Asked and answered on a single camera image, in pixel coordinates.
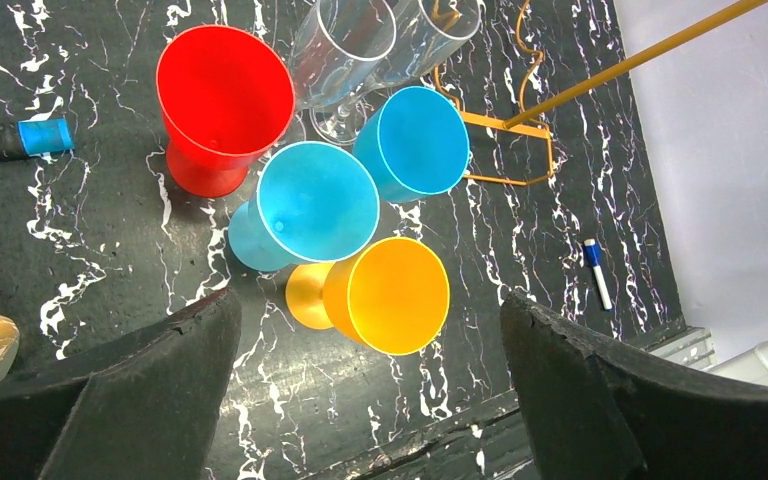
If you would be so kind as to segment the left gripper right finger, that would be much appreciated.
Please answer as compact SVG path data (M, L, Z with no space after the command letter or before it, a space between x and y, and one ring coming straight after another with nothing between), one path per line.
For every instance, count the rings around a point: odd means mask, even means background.
M513 293L500 311L544 479L768 479L768 386L659 358Z

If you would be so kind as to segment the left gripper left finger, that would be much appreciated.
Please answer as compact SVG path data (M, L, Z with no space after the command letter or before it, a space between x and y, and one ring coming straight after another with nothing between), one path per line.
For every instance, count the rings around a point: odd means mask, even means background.
M241 334L223 289L0 382L0 479L198 479Z

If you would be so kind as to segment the yellow wine glass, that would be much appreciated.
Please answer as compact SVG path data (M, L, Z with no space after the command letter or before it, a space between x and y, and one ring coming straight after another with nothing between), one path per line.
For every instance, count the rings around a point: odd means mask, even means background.
M432 249L390 237L342 261L296 267L285 300L306 327L334 328L358 344L404 356L425 348L443 329L450 284Z

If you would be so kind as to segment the blue wine glass front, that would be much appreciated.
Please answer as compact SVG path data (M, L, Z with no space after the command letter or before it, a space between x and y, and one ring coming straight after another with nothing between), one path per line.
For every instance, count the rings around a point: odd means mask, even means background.
M227 234L239 262L272 272L346 259L367 245L379 219L379 193L366 167L342 148L301 141L268 160Z

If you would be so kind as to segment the blue wine glass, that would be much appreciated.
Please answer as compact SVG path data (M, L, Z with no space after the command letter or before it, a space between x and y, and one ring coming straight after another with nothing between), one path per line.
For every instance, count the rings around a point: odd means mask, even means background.
M468 166L470 140L447 98L409 86L367 121L352 154L371 174L383 201L406 203L452 190Z
M379 193L366 167L342 148L301 141L268 160L227 234L239 262L272 272L346 259L367 245L379 219Z

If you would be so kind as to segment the red wine glass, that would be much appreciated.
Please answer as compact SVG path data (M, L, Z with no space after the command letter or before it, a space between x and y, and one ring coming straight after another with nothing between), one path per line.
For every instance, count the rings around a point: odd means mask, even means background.
M186 192L234 192L249 166L288 130L296 111L290 72L258 37L225 25L178 34L162 51L156 90L168 134L166 163Z

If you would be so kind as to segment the clear champagne flute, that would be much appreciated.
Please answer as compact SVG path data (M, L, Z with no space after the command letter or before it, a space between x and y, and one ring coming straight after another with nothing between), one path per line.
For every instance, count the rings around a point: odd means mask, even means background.
M298 111L341 102L392 50L394 12L386 1L318 0L288 59Z
M400 1L393 12L393 49L345 99L310 111L312 126L326 141L339 146L353 144L367 119L359 103L368 93L425 75L475 35L481 23L477 0Z

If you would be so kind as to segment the blue white marker pen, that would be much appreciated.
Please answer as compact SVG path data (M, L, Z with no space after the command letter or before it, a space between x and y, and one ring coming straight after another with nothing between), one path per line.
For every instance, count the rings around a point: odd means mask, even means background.
M601 248L595 239L589 238L583 242L583 251L585 259L593 272L602 308L605 311L612 311L614 305L610 298L601 266Z

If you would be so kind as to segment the blue capped black marker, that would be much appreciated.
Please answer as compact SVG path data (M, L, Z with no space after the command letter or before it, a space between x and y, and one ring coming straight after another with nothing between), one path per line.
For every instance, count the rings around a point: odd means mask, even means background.
M0 163L34 155L72 150L74 142L65 119L0 124Z

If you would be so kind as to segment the aluminium frame rail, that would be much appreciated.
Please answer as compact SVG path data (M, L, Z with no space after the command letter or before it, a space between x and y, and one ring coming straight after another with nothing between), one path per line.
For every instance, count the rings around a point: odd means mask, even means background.
M649 350L652 355L699 371L718 364L712 333L708 328L689 327Z

